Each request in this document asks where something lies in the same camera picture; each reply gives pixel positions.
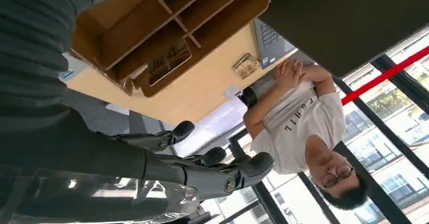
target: gray carpet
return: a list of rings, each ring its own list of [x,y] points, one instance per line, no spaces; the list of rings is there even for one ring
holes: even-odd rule
[[[128,116],[106,109],[104,101],[68,89],[63,104],[77,110],[93,131],[116,135],[128,130]]]

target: glasses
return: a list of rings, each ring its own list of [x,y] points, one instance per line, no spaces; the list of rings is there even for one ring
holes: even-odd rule
[[[338,167],[336,167],[335,172],[336,176],[328,173],[327,175],[323,176],[322,178],[322,184],[325,188],[332,188],[334,187],[338,181],[343,180],[350,175],[352,175],[354,168],[350,165],[343,164]]]

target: wooden organizer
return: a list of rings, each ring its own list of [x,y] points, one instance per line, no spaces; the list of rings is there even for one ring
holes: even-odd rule
[[[109,0],[79,15],[72,51],[128,94],[152,97],[247,23],[269,0]],[[153,82],[148,64],[184,40],[191,57]]]

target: wooden desk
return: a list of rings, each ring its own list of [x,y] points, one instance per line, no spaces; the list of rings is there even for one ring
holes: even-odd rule
[[[269,68],[259,68],[248,78],[241,79],[231,67],[246,53],[258,56],[252,24],[152,98],[130,97],[90,67],[68,81],[67,85],[73,90],[173,125],[182,120],[197,122],[227,100],[224,96],[226,89],[233,85],[244,89],[269,71]]]

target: white t-shirt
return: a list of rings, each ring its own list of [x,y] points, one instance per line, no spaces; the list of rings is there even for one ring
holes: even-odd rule
[[[332,149],[346,130],[344,111],[337,93],[317,98],[314,85],[304,81],[285,94],[263,119],[265,129],[253,140],[251,149],[267,152],[279,174],[307,169],[307,138],[320,137]]]

